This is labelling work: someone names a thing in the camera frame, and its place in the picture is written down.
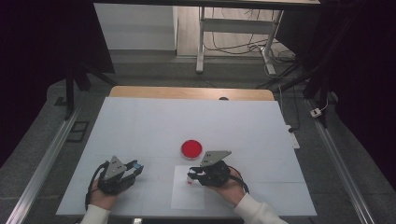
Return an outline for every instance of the power strip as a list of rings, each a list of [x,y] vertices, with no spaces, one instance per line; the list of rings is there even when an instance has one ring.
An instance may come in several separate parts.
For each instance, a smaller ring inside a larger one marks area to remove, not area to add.
[[[288,132],[290,128],[290,125],[286,125],[286,130],[288,130]],[[294,149],[300,148],[300,145],[298,144],[296,135],[294,135],[294,133],[290,133],[290,142]]]

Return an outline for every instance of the black curtain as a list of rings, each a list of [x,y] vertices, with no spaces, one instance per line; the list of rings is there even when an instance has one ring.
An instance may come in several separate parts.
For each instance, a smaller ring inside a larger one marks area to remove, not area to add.
[[[330,86],[339,117],[396,189],[395,41],[395,3],[366,1],[334,55]]]
[[[3,164],[72,64],[114,69],[90,1],[2,1],[0,29]]]

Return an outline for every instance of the aluminum rail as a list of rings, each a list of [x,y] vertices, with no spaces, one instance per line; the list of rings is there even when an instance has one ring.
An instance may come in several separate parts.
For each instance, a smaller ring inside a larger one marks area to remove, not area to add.
[[[305,101],[309,110],[314,109],[309,101]],[[366,201],[361,195],[361,191],[359,190],[358,186],[355,184],[350,172],[347,169],[344,160],[335,145],[334,141],[332,140],[332,136],[330,135],[328,129],[323,128],[322,124],[318,119],[315,119],[315,125],[317,126],[318,133],[325,145],[330,158],[332,159],[332,163],[337,171],[338,175],[340,176],[341,181],[343,182],[344,188],[348,193],[349,197],[351,198],[352,204],[355,207],[356,213],[363,224],[375,224],[374,218],[371,215],[369,207],[367,206]]]
[[[58,157],[58,154],[61,151],[62,146],[64,145],[64,141],[66,140],[66,137],[69,134],[73,123],[75,122],[81,110],[85,94],[85,92],[81,94],[79,104],[76,107],[75,111],[70,116],[69,120],[65,120],[62,123],[52,142],[49,144],[49,147],[44,154],[43,159],[41,159],[41,162],[38,164],[35,173],[33,174],[22,196],[18,200],[17,205],[14,207],[14,210],[9,216],[7,224],[21,224],[27,217],[38,192],[41,190],[44,181],[50,173],[50,169],[52,168],[53,163]]]

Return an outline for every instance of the black cable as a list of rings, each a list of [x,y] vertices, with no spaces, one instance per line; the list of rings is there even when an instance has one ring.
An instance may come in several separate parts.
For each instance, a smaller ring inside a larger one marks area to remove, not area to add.
[[[257,15],[256,20],[259,19],[260,12],[261,12],[261,10],[259,10],[259,13],[258,13],[258,15]],[[214,15],[215,15],[215,9],[212,7],[212,18],[214,18]],[[264,39],[264,40],[259,40],[259,41],[256,41],[256,42],[254,42],[254,43],[251,43],[252,38],[253,38],[253,35],[250,37],[250,40],[249,40],[249,42],[248,42],[247,44],[238,45],[238,46],[233,46],[233,47],[219,48],[219,47],[216,45],[215,34],[214,34],[214,32],[212,32],[212,42],[213,42],[213,46],[215,46],[215,48],[214,48],[214,49],[210,49],[210,48],[208,48],[208,47],[205,45],[205,43],[204,43],[204,48],[207,49],[207,50],[216,50],[216,51],[220,51],[220,52],[224,52],[224,53],[228,53],[228,54],[235,54],[235,55],[238,55],[238,54],[247,54],[247,53],[252,52],[255,48],[257,48],[257,47],[254,47],[254,48],[252,49],[249,45],[251,45],[251,44],[256,44],[256,45],[257,45],[258,43],[267,40],[267,39]],[[249,47],[249,50],[248,50],[248,51],[244,51],[244,52],[230,52],[230,51],[225,50],[225,49],[237,49],[237,48],[241,48],[241,47],[244,47],[244,46],[248,46],[248,47]]]
[[[241,184],[242,188],[245,190],[245,193],[249,193],[248,185],[242,179],[240,179],[240,178],[238,178],[238,177],[236,177],[234,175],[229,175],[229,177],[230,177],[230,179],[232,179],[232,180],[238,182],[239,184]]]
[[[92,176],[90,185],[88,186],[88,192],[85,195],[85,210],[88,210],[88,204],[90,204],[91,201],[91,189],[92,189],[92,185],[93,185],[93,181],[95,181],[96,176],[98,175],[99,171],[103,168],[106,168],[109,165],[109,162],[106,161],[105,163],[101,164],[95,171],[95,173]]]
[[[237,169],[233,168],[233,167],[230,166],[230,165],[228,165],[228,167],[234,169],[234,170],[239,174],[239,176],[241,176],[241,178],[238,178],[238,177],[236,177],[236,176],[234,176],[234,175],[230,175],[230,179],[235,180],[236,182],[238,182],[239,184],[241,184],[241,185],[242,185],[242,188],[245,190],[245,192],[246,192],[246,193],[249,193],[249,191],[248,191],[248,185],[245,183],[244,178],[242,178],[241,173],[240,173]]]
[[[258,21],[259,20],[259,17],[260,17],[260,12],[261,12],[261,9],[259,9],[259,13],[257,14],[257,18],[256,18],[256,21]],[[253,39],[253,36],[254,36],[254,34],[251,34],[251,37],[250,37],[250,39],[249,39],[249,41],[248,41],[248,44],[247,45],[249,45],[250,43],[251,43],[251,40]]]
[[[214,88],[217,88],[217,86],[209,81],[204,81],[204,83],[211,85]]]
[[[271,52],[271,54],[273,55],[272,57],[270,56],[270,58],[273,59],[274,62],[276,62],[276,63],[283,64],[283,63],[295,63],[295,62],[297,62],[296,59],[284,60],[284,59],[282,59],[282,58],[279,57],[279,56],[276,57],[275,54],[274,54],[274,51],[273,51],[272,49],[270,49],[270,52]]]
[[[290,74],[292,71],[294,71],[295,69],[297,69],[299,66],[300,66],[299,63],[293,63],[293,64],[291,64],[287,69],[285,69],[285,71],[283,71],[281,74],[279,74],[279,75],[277,76],[277,78],[273,78],[273,79],[271,79],[271,80],[269,80],[269,81],[267,81],[267,82],[264,82],[264,83],[258,85],[258,86],[256,87],[256,90],[262,88],[262,87],[265,86],[265,85],[267,85],[266,88],[268,89],[270,86],[272,86],[273,84],[275,84],[276,82],[278,82],[280,79],[286,77],[288,74]]]
[[[222,11],[223,9],[224,9],[224,7],[221,8],[221,15],[223,15],[223,18],[225,19],[224,13]]]
[[[297,106],[295,85],[293,85],[293,95],[294,95],[294,105],[296,106],[296,114],[297,114],[297,128],[294,128],[294,131],[296,131],[296,130],[300,129],[301,122],[300,122],[300,112],[299,112],[298,106]]]

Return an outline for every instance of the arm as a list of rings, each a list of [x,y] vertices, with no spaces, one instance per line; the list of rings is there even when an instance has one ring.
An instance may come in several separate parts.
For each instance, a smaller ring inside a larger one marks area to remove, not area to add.
[[[241,178],[240,174],[231,169],[231,175]],[[241,216],[247,224],[285,224],[277,216],[270,205],[255,201],[249,194],[245,194],[242,186],[234,180],[228,180],[225,185],[209,187],[223,197],[228,203],[235,206],[235,213]]]
[[[117,200],[117,195],[105,195],[97,188],[98,181],[92,185],[91,200],[87,213],[80,224],[107,224],[110,210]]]

